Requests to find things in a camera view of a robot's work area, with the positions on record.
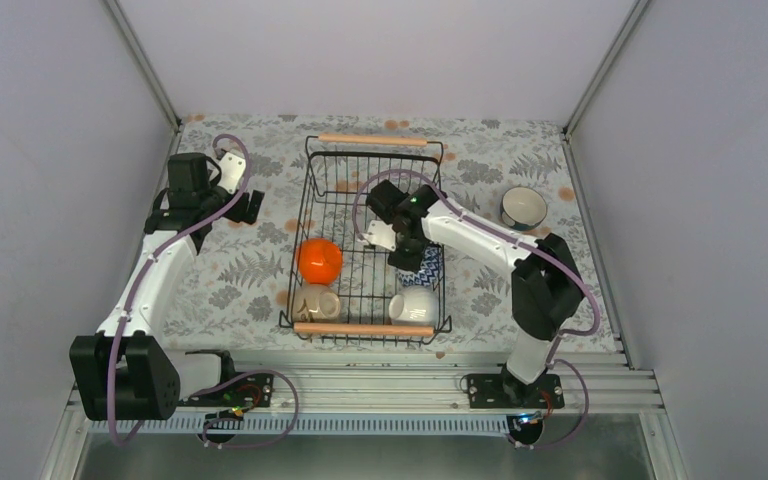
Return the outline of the teal and white bowl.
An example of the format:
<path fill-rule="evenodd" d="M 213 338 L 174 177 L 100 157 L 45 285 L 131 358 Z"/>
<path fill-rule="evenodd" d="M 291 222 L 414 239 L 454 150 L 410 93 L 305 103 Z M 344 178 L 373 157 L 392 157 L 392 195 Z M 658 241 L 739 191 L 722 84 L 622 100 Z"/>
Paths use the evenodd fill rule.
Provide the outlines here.
<path fill-rule="evenodd" d="M 537 228 L 545 220 L 548 206 L 544 197 L 537 191 L 516 186 L 504 192 L 499 211 L 504 225 L 524 232 Z"/>

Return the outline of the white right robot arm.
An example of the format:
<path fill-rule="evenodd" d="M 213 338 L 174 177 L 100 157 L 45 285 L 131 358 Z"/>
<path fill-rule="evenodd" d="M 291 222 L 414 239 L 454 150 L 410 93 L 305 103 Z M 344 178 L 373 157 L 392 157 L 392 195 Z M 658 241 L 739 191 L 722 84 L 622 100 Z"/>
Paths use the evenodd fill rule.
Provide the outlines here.
<path fill-rule="evenodd" d="M 509 281 L 511 313 L 519 332 L 501 371 L 501 391 L 515 407 L 537 398 L 564 333 L 562 326 L 585 297 L 566 242 L 554 234 L 525 240 L 463 209 L 431 184 L 407 193 L 383 180 L 356 198 L 376 217 L 358 237 L 388 250 L 390 266 L 418 273 L 426 250 L 443 246 Z"/>

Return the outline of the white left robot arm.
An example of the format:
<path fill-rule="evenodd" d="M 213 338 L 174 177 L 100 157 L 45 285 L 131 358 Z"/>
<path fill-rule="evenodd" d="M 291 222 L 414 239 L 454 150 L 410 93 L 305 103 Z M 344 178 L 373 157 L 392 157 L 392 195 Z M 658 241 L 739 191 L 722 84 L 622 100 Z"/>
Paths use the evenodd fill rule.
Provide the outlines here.
<path fill-rule="evenodd" d="M 217 350 L 186 353 L 168 345 L 164 328 L 173 297 L 214 222 L 251 222 L 263 195 L 249 195 L 247 152 L 171 156 L 168 185 L 144 225 L 137 264 L 108 317 L 91 335 L 76 337 L 69 359 L 86 416 L 94 421 L 165 420 L 178 403 L 200 392 L 223 405 L 238 377 Z"/>

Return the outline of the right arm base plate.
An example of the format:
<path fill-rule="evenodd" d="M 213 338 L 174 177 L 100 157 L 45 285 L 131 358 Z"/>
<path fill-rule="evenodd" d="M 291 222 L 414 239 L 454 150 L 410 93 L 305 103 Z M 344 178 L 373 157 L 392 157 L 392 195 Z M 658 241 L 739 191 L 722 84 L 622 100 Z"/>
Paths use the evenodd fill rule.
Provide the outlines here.
<path fill-rule="evenodd" d="M 459 380 L 472 409 L 559 409 L 565 407 L 560 377 L 543 372 L 525 384 L 509 372 L 471 373 Z"/>

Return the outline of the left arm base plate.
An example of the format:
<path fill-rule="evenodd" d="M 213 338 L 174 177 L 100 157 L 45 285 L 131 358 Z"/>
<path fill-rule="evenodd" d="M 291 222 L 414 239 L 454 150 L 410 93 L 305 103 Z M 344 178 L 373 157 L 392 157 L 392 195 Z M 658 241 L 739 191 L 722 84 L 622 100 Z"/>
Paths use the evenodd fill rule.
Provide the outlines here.
<path fill-rule="evenodd" d="M 274 375 L 256 373 L 247 375 L 221 390 L 198 394 L 178 403 L 182 407 L 222 409 L 251 409 L 269 407 L 274 387 Z"/>

